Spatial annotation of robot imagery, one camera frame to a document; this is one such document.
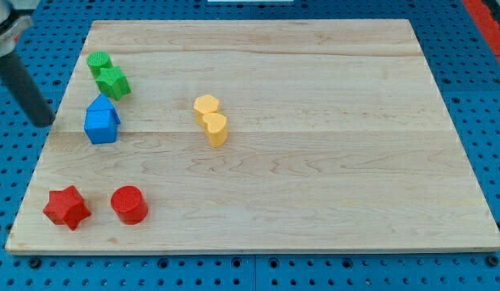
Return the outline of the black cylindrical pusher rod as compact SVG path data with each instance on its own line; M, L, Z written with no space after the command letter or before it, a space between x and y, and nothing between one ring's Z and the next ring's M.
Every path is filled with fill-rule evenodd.
M53 124L54 111L15 51L0 57L0 79L34 126L43 128Z

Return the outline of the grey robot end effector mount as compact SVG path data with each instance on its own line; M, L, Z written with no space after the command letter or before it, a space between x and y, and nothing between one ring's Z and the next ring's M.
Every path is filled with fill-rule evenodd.
M0 58L15 50L17 39L34 25L30 15L17 11L7 0L0 0Z

